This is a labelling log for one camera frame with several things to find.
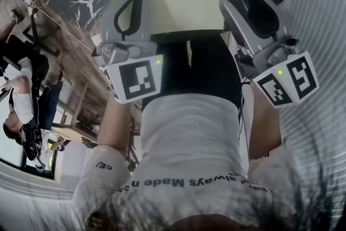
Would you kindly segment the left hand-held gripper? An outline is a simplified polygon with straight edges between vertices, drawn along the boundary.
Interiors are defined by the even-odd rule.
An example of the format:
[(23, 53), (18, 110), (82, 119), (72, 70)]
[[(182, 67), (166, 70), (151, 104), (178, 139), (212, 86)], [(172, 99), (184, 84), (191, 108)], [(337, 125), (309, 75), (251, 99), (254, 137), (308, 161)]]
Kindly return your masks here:
[[(130, 25), (122, 30), (118, 19), (129, 5)], [(119, 37), (110, 39), (106, 34), (100, 38), (91, 57), (102, 70), (113, 98), (126, 104), (160, 93), (163, 56), (156, 54), (157, 44), (150, 41), (149, 0), (112, 0), (101, 16), (101, 32), (105, 35), (106, 31)]]

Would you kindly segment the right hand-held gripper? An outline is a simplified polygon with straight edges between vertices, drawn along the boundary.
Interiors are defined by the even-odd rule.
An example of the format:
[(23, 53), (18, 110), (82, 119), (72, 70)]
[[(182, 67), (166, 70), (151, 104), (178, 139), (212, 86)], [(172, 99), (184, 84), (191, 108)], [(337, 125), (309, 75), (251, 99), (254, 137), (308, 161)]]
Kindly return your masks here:
[[(246, 1), (244, 18), (230, 0), (219, 0), (221, 14), (242, 46), (236, 54), (241, 77), (254, 82), (275, 108), (302, 103), (320, 87), (309, 52), (299, 40), (285, 36), (284, 17), (272, 0)], [(258, 47), (270, 38), (276, 42)]]

